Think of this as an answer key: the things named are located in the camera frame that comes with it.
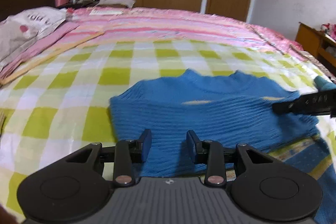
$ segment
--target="blue sweater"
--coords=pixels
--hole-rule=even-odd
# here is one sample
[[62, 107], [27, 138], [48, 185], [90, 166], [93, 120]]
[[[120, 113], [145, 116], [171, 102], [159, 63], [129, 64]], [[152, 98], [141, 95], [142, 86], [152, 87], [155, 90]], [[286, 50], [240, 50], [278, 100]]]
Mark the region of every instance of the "blue sweater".
[[225, 147], [243, 142], [265, 152], [317, 134], [316, 117], [273, 113], [272, 103], [297, 97], [298, 92], [286, 91], [266, 77], [240, 71], [201, 76], [188, 69], [179, 77], [139, 81], [112, 97], [110, 110], [120, 140], [137, 139], [145, 128], [152, 130], [147, 162], [137, 166], [140, 175], [177, 176], [205, 168], [189, 159], [188, 130]]

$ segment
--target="circular cover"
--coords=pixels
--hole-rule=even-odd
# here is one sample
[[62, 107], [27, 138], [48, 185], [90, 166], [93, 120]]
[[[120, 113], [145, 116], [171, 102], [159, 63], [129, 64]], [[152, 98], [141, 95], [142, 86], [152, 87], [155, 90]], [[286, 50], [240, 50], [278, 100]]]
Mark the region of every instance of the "circular cover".
[[72, 222], [102, 208], [109, 193], [101, 175], [67, 163], [27, 177], [17, 190], [17, 199], [27, 218], [43, 223]]
[[259, 164], [232, 183], [235, 203], [248, 214], [289, 222], [313, 216], [322, 190], [311, 176], [284, 164]]

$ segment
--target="wooden desk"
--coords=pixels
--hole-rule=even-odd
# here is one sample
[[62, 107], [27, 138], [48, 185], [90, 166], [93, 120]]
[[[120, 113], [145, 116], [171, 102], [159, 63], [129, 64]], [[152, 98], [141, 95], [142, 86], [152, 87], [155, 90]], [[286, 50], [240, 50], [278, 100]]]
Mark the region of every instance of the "wooden desk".
[[335, 41], [325, 36], [324, 32], [317, 31], [300, 22], [295, 41], [303, 49], [319, 60], [333, 75], [336, 75], [336, 58], [326, 51], [327, 47], [336, 48]]

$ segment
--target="green and white checkered blanket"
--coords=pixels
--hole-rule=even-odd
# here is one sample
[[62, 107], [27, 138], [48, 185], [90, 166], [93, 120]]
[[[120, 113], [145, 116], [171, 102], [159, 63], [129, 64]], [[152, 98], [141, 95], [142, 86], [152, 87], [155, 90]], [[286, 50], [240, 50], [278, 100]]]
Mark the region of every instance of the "green and white checkered blanket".
[[[187, 39], [86, 43], [0, 90], [0, 108], [7, 115], [0, 142], [0, 203], [22, 219], [16, 190], [27, 175], [90, 142], [114, 145], [108, 111], [112, 96], [139, 80], [178, 76], [187, 68], [214, 76], [241, 70], [301, 93], [316, 91], [312, 80], [322, 75], [310, 62], [280, 53]], [[334, 122], [323, 117], [318, 127], [334, 159]], [[275, 155], [281, 157], [292, 148]], [[103, 176], [111, 178], [111, 170], [107, 166]]]

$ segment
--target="screw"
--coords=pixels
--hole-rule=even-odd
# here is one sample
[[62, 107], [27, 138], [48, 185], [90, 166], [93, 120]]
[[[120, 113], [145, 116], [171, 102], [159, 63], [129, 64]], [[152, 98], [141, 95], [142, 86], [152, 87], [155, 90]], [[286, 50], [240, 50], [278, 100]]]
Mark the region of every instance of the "screw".
[[121, 175], [121, 176], [118, 176], [115, 179], [115, 181], [118, 182], [119, 184], [127, 184], [132, 181], [132, 178], [130, 176]]
[[212, 183], [212, 184], [221, 184], [223, 183], [224, 178], [221, 176], [210, 176], [208, 177], [208, 182]]

